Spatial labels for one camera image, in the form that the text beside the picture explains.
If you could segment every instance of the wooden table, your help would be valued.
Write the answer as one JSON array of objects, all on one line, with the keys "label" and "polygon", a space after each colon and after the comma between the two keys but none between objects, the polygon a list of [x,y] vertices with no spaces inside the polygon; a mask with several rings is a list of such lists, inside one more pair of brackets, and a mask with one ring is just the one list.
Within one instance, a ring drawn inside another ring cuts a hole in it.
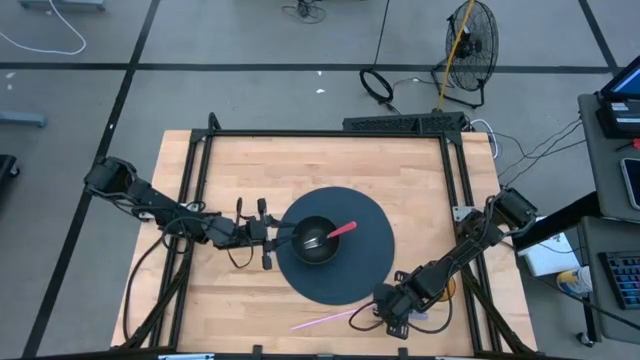
[{"label": "wooden table", "polygon": [[[181,183],[190,131],[167,131],[153,176],[153,186],[174,199]],[[484,204],[499,191],[486,134],[463,134],[464,151],[474,201]],[[199,163],[201,148],[196,155]],[[462,199],[455,152],[450,147],[457,194]],[[191,181],[195,187],[194,171]],[[326,186],[356,189],[374,199],[385,211],[395,236],[395,259],[387,282],[396,270],[412,271],[429,260],[439,259],[454,246],[449,201],[439,142],[436,139],[401,138],[294,138],[216,137],[209,162],[204,201],[208,211],[233,217],[236,199],[244,200],[244,212],[255,214],[258,198],[267,199],[268,209],[281,218],[289,205],[303,194]],[[189,199],[193,198],[194,188]],[[157,239],[153,223],[143,224],[132,264]],[[453,320],[444,332],[424,335],[411,332],[406,341],[389,337],[384,327],[362,333],[351,329],[347,318],[291,331],[293,326],[354,309],[314,303],[294,291],[274,268],[263,271],[259,254],[247,268],[235,269],[224,251],[197,245],[191,267],[178,350],[184,352],[250,353],[261,344],[265,353],[336,353],[393,355],[407,347],[411,355],[473,355],[465,310],[462,282],[453,297]],[[237,261],[248,259],[248,249],[237,249]],[[166,250],[159,247],[143,263],[135,278],[130,329],[155,304]],[[512,250],[495,246],[485,252],[487,270],[496,307],[523,342],[536,347],[520,275]],[[483,348],[489,349],[486,318],[480,305],[478,319]],[[172,311],[166,313],[170,323]],[[417,324],[438,328],[448,312],[446,302],[428,312],[429,319]],[[363,312],[359,324],[373,321]],[[123,342],[122,309],[112,343]],[[161,341],[166,343],[168,328]]]}]

